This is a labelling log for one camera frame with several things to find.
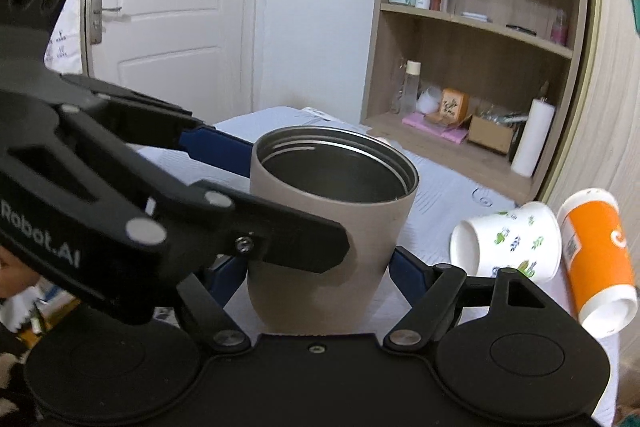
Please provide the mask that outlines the orange illustrated box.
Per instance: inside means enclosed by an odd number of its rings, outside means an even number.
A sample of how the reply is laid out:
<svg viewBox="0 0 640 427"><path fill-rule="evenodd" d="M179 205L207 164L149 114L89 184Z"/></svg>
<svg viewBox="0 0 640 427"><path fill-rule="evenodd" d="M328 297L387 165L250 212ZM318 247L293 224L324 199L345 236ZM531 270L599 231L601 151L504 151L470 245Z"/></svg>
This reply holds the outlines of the orange illustrated box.
<svg viewBox="0 0 640 427"><path fill-rule="evenodd" d="M469 95L456 89L442 90L439 104L439 115L449 124L460 124L468 113Z"/></svg>

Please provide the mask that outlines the beige steel tumbler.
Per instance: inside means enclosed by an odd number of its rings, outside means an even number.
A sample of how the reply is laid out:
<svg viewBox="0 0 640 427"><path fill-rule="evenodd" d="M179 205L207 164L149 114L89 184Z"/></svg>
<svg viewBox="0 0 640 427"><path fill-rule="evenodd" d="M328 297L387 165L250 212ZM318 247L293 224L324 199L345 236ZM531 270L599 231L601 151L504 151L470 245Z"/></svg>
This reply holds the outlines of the beige steel tumbler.
<svg viewBox="0 0 640 427"><path fill-rule="evenodd" d="M248 268L272 333L358 329L416 198L420 176L397 148L329 127L287 127L252 150L250 193L283 206L280 229Z"/></svg>

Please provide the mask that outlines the white patterned tablecloth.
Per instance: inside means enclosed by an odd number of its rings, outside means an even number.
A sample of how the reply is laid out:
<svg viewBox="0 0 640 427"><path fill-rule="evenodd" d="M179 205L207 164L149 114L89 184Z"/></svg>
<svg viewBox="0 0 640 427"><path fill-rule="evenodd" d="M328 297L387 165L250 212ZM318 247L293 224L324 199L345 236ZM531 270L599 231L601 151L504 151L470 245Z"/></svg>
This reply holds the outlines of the white patterned tablecloth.
<svg viewBox="0 0 640 427"><path fill-rule="evenodd" d="M295 109L286 106L234 117L215 124L215 127L253 143L271 130L298 125L334 127L367 133L367 128L359 124L355 126L347 124L336 117L320 112L319 109L311 107ZM399 235L398 244L409 249L428 265L449 261L450 234L460 221L516 207L512 199L489 190L454 170L410 153L393 140L392 143L411 159L420 174L418 194L406 225ZM185 184L207 179L248 192L248 179L201 164L191 159L186 153L149 146L134 146L134 148L140 155ZM556 273L551 282L541 287L565 310L574 314L573 298L570 297L562 270ZM255 339L258 333L266 332L266 326L258 319L248 302L245 284L232 297L227 310L239 321L242 329L248 332L252 339ZM384 334L407 311L409 311L409 305L406 299L400 295L400 291L392 283L388 274L385 274L356 332L375 333L378 340L382 340ZM620 342L616 334L600 340L600 343L610 358L612 376L593 416L600 425L612 426L616 409Z"/></svg>

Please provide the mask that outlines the wooden bookshelf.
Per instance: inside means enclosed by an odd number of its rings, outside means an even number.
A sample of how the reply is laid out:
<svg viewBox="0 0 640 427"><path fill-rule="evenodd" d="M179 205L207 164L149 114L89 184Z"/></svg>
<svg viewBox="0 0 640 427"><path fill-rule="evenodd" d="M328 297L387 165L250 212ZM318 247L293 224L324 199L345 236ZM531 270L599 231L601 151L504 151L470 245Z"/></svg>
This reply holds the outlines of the wooden bookshelf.
<svg viewBox="0 0 640 427"><path fill-rule="evenodd" d="M517 202L535 199L572 105L588 8L589 0L449 0L440 12L375 0L363 124ZM550 40L559 10L567 16L566 46ZM553 105L533 176L513 172L506 155L401 124L392 100L402 65L410 60L421 63L424 83L464 92L472 103L519 114L529 111L534 98Z"/></svg>

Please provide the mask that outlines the pink bottle on shelf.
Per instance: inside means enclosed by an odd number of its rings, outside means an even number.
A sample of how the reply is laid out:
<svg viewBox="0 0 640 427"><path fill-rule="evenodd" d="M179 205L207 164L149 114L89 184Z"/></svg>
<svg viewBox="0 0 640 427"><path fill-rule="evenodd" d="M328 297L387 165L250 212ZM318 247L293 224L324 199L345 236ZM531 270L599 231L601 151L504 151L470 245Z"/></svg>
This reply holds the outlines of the pink bottle on shelf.
<svg viewBox="0 0 640 427"><path fill-rule="evenodd" d="M567 16L563 10L555 14L555 19L551 27L550 40L559 46L566 46L568 33Z"/></svg>

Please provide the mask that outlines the clear bottle cream cap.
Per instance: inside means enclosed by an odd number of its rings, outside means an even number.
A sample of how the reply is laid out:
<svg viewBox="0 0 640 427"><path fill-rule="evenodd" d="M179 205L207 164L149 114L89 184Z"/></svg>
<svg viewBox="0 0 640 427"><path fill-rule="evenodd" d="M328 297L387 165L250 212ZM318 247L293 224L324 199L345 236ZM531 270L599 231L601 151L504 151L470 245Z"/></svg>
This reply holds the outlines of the clear bottle cream cap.
<svg viewBox="0 0 640 427"><path fill-rule="evenodd" d="M416 109L420 88L421 63L408 61L399 104L399 113L409 115Z"/></svg>

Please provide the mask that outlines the white floral paper cup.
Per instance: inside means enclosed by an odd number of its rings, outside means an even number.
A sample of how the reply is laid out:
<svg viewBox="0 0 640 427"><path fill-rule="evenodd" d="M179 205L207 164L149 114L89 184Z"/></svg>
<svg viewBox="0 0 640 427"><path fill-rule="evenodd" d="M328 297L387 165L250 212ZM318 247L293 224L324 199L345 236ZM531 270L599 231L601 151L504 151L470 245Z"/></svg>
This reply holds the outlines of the white floral paper cup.
<svg viewBox="0 0 640 427"><path fill-rule="evenodd" d="M512 268L537 284L555 277L561 254L558 221L542 202L463 220L449 244L451 263L472 277L495 277Z"/></svg>

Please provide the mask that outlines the paper towel roll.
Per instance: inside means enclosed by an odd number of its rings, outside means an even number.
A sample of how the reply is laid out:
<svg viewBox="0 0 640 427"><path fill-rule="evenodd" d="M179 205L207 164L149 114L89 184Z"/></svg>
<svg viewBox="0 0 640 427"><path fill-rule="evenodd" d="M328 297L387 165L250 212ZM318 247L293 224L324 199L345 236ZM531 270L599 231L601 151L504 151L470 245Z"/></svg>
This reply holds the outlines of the paper towel roll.
<svg viewBox="0 0 640 427"><path fill-rule="evenodd" d="M534 98L530 106L518 149L511 162L511 170L519 176L530 178L538 164L546 143L555 107L541 98Z"/></svg>

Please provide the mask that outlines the orange white cup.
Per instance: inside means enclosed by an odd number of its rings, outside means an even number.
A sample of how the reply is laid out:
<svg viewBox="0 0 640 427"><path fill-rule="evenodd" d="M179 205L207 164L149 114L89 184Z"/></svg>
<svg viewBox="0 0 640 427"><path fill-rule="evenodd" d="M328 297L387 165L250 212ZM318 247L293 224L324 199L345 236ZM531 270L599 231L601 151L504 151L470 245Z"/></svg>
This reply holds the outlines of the orange white cup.
<svg viewBox="0 0 640 427"><path fill-rule="evenodd" d="M563 202L558 222L579 324L597 339L619 333L639 303L617 200L586 188Z"/></svg>

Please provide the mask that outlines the wooden wardrobe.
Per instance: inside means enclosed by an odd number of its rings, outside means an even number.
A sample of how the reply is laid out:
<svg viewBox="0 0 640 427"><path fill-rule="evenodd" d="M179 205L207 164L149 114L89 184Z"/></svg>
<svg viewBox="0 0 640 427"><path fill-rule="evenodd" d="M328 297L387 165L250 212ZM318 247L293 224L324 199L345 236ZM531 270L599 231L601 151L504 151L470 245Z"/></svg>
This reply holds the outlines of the wooden wardrobe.
<svg viewBox="0 0 640 427"><path fill-rule="evenodd" d="M568 127L541 199L556 209L588 187L612 193L626 230L639 225L639 35L631 0L589 0Z"/></svg>

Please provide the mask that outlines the cardboard box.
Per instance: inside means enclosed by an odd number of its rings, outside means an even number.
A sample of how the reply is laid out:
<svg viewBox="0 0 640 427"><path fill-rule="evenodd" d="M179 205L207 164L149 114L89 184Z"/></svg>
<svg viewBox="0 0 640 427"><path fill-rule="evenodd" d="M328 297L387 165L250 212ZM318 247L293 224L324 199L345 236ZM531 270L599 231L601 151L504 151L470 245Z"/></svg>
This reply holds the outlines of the cardboard box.
<svg viewBox="0 0 640 427"><path fill-rule="evenodd" d="M511 148L517 127L516 124L498 124L480 116L473 116L466 139L472 144L506 155Z"/></svg>

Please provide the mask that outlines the white cup on shelf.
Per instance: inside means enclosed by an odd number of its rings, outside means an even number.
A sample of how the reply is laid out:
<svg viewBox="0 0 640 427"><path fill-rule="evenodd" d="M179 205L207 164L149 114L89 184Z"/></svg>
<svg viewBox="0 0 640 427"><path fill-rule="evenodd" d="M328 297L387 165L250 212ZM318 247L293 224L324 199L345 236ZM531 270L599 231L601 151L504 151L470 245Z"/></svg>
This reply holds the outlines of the white cup on shelf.
<svg viewBox="0 0 640 427"><path fill-rule="evenodd" d="M442 90L437 86L427 86L416 101L416 111L423 115L430 115L439 111Z"/></svg>

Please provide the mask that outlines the pink flat box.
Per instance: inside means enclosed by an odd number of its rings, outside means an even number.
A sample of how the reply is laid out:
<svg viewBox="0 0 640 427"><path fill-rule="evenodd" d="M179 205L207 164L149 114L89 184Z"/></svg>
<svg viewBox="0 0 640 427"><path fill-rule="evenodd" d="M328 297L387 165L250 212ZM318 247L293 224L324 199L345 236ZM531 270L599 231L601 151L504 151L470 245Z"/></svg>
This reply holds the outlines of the pink flat box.
<svg viewBox="0 0 640 427"><path fill-rule="evenodd" d="M427 120L426 116L421 113L412 113L402 117L401 124L454 144L461 144L469 134L469 130L465 127L434 124L434 122Z"/></svg>

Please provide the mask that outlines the white door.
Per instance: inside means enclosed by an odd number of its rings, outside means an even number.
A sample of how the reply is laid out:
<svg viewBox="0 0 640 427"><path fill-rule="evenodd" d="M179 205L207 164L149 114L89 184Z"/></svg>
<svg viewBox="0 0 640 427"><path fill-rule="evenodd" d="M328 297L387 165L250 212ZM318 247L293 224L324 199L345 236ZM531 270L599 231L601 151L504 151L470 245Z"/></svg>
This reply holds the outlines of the white door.
<svg viewBox="0 0 640 427"><path fill-rule="evenodd" d="M102 42L89 41L90 76L218 122L252 108L250 0L103 0Z"/></svg>

